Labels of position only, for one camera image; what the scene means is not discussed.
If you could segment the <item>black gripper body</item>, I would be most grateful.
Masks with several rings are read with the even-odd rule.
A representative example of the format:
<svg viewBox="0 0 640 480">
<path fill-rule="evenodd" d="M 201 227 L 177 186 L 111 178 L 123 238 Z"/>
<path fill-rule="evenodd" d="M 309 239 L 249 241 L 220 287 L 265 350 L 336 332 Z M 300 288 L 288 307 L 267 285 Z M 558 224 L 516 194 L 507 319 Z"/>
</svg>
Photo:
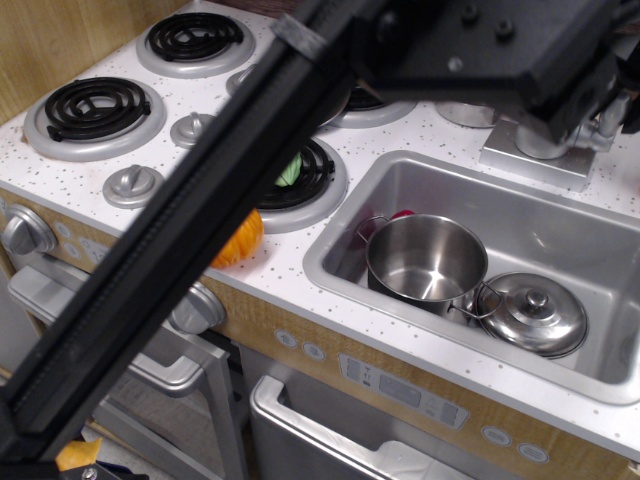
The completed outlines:
<svg viewBox="0 0 640 480">
<path fill-rule="evenodd" d="M 604 43 L 615 57 L 616 67 L 607 82 L 602 99 L 612 99 L 627 90 L 639 96 L 639 2 L 605 1 Z"/>
</svg>

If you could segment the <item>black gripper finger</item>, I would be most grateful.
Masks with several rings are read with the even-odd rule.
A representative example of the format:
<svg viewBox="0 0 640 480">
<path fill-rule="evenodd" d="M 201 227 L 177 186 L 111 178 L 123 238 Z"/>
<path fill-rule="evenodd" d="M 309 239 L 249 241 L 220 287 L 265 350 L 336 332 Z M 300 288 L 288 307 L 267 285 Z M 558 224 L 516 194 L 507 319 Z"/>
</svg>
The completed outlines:
<svg viewBox="0 0 640 480">
<path fill-rule="evenodd" d="M 629 108 L 622 123 L 621 133 L 624 135 L 637 134 L 640 131 L 640 98 L 636 97 Z"/>
</svg>

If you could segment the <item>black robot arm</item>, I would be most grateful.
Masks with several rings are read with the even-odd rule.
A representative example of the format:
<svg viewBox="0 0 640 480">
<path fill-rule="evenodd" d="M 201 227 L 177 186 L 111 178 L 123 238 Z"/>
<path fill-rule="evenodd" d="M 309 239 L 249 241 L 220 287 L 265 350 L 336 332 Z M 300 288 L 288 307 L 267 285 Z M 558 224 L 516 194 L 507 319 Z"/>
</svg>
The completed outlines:
<svg viewBox="0 0 640 480">
<path fill-rule="evenodd" d="M 564 140 L 611 99 L 634 1 L 306 1 L 1 390 L 1 469 L 55 456 L 351 85 L 485 102 Z"/>
</svg>

